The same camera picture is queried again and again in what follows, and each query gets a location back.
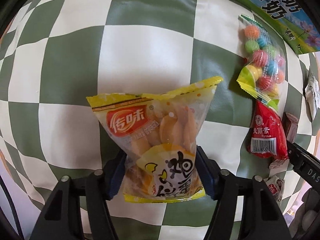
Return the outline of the pink white small packet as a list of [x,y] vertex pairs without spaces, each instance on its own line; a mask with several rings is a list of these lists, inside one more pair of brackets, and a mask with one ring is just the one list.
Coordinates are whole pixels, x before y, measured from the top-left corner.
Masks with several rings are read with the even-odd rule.
[[281,204],[283,193],[284,193],[284,186],[285,186],[285,172],[288,167],[289,160],[274,160],[269,165],[270,174],[265,182],[271,191],[272,195],[274,196],[278,205]]

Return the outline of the red triangular snack packet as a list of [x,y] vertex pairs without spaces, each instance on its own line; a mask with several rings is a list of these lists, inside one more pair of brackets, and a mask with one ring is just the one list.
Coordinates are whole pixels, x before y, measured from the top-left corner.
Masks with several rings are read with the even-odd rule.
[[255,103],[253,130],[247,146],[259,158],[286,160],[287,143],[280,117],[262,102]]

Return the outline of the brown cardboard box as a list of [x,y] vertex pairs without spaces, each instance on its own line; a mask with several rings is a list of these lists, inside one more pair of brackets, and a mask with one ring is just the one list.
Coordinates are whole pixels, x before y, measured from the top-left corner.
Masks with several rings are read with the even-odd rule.
[[319,51],[319,31],[296,0],[237,0],[263,20],[296,54]]

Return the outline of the colorful candy ball bag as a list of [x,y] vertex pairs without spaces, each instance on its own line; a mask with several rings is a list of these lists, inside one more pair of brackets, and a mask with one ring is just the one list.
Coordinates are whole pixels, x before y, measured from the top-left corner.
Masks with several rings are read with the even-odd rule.
[[277,110],[286,77],[284,52],[259,22],[244,14],[240,20],[245,25],[247,62],[236,81],[253,98]]

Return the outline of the green white checkered cushion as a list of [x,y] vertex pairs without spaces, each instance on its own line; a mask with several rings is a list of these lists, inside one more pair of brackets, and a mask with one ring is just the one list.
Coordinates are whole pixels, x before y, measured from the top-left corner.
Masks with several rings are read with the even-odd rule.
[[246,150],[254,101],[237,83],[245,14],[282,48],[287,64],[279,110],[299,119],[297,143],[313,152],[319,119],[303,98],[315,53],[297,55],[256,12],[235,0],[27,0],[1,39],[1,174],[25,238],[58,180],[84,177],[117,151],[86,98],[164,93],[221,76],[197,137],[237,176],[285,180],[281,210],[304,181],[292,166],[270,170]]

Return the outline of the dark red snack packet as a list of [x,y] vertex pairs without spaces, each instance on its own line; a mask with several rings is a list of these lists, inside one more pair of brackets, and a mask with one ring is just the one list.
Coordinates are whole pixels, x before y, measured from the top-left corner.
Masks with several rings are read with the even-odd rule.
[[283,129],[287,141],[290,143],[295,142],[297,135],[299,119],[291,113],[284,112],[282,118]]

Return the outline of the white printed snack packet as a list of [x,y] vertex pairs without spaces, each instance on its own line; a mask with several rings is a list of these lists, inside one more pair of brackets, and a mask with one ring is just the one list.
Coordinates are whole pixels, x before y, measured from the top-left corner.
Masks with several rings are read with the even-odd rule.
[[305,88],[305,97],[309,104],[311,121],[313,121],[316,117],[317,109],[319,108],[319,83],[311,68],[308,72],[308,83]]

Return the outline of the yellow egg biscuit bag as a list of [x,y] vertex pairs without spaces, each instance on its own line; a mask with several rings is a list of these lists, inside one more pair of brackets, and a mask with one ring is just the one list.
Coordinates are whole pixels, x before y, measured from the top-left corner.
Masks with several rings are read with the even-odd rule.
[[204,196],[196,138],[217,85],[213,76],[164,94],[98,94],[87,101],[127,154],[123,195],[131,203],[176,203]]

